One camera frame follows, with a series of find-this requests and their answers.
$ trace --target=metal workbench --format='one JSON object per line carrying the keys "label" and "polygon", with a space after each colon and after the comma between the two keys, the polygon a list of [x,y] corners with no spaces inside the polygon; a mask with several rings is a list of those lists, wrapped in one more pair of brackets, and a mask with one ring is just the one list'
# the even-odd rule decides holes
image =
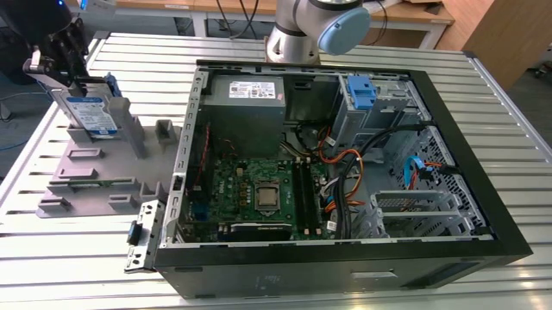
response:
{"label": "metal workbench", "polygon": [[[115,75],[143,125],[158,118],[182,125],[198,58],[262,61],[264,43],[111,34],[91,44],[89,69],[93,75]],[[479,60],[460,52],[367,46],[321,59],[325,65],[428,72],[535,254],[435,290],[183,300],[159,274],[123,274],[135,216],[35,216],[70,138],[54,105],[0,186],[2,309],[544,309],[552,304],[552,152]]]}

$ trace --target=wooden desk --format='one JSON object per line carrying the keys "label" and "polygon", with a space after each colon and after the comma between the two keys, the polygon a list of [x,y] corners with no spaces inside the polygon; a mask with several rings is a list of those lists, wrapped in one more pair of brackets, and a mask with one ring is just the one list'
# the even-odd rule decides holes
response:
{"label": "wooden desk", "polygon": [[[246,11],[253,13],[256,0],[244,0]],[[221,0],[221,6],[228,19],[245,20],[242,7],[238,0]],[[388,29],[393,30],[419,30],[425,32],[420,48],[433,49],[437,41],[441,38],[447,25],[455,22],[455,18],[443,8],[439,15],[433,15],[424,10],[425,5],[416,5],[408,2],[387,8],[388,11]],[[277,0],[261,0],[257,8],[256,21],[274,22],[277,14]],[[194,31],[199,37],[207,36],[206,20],[222,19],[222,14],[218,9],[217,0],[195,0],[194,11]],[[371,28],[381,28],[384,26],[384,11],[372,15]]]}
{"label": "wooden desk", "polygon": [[[190,17],[190,14],[181,16],[178,13],[193,10],[194,2],[195,0],[118,0],[117,14]],[[76,0],[66,0],[66,3],[75,12],[79,10]]]}

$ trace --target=cpu socket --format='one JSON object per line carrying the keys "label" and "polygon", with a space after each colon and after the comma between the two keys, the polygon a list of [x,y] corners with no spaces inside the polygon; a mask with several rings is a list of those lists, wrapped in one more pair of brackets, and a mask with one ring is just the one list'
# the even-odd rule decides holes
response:
{"label": "cpu socket", "polygon": [[280,182],[261,181],[256,183],[256,210],[270,216],[280,211]]}

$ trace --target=white sticker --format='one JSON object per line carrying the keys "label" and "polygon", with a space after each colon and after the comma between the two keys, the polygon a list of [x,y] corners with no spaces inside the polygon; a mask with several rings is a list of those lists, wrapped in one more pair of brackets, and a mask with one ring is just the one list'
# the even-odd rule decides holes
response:
{"label": "white sticker", "polygon": [[68,97],[67,102],[80,124],[93,134],[111,135],[118,132],[111,115],[103,111],[106,104],[102,98]]}
{"label": "white sticker", "polygon": [[328,142],[329,145],[334,146],[336,145],[336,140],[332,139],[332,137],[326,137],[325,141]]}
{"label": "white sticker", "polygon": [[181,8],[183,10],[190,9],[190,6],[187,5],[165,5],[166,8]]}
{"label": "white sticker", "polygon": [[277,87],[268,82],[232,82],[230,98],[276,99]]}
{"label": "white sticker", "polygon": [[332,222],[332,221],[328,221],[326,229],[329,231],[336,231],[337,230],[337,223]]}

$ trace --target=blue clip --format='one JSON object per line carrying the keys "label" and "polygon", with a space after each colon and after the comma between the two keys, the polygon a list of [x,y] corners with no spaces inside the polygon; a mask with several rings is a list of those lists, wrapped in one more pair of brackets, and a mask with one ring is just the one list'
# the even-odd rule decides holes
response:
{"label": "blue clip", "polygon": [[425,169],[425,171],[432,172],[433,171],[433,167],[429,167],[425,165],[425,162],[423,161],[423,159],[417,156],[411,156],[409,158],[407,158],[407,162],[405,162],[405,167],[403,169],[404,175],[405,175],[405,185],[407,188],[411,185],[411,163],[415,162],[416,167],[419,170]]}
{"label": "blue clip", "polygon": [[376,87],[372,85],[368,76],[348,76],[349,92],[353,97],[353,104],[358,110],[371,110],[376,102]]}
{"label": "blue clip", "polygon": [[119,84],[118,84],[118,79],[115,76],[111,75],[111,72],[107,73],[107,76],[105,77],[107,84],[110,85],[111,88],[111,93],[114,94],[114,97],[123,97],[123,93],[121,92],[119,89]]}

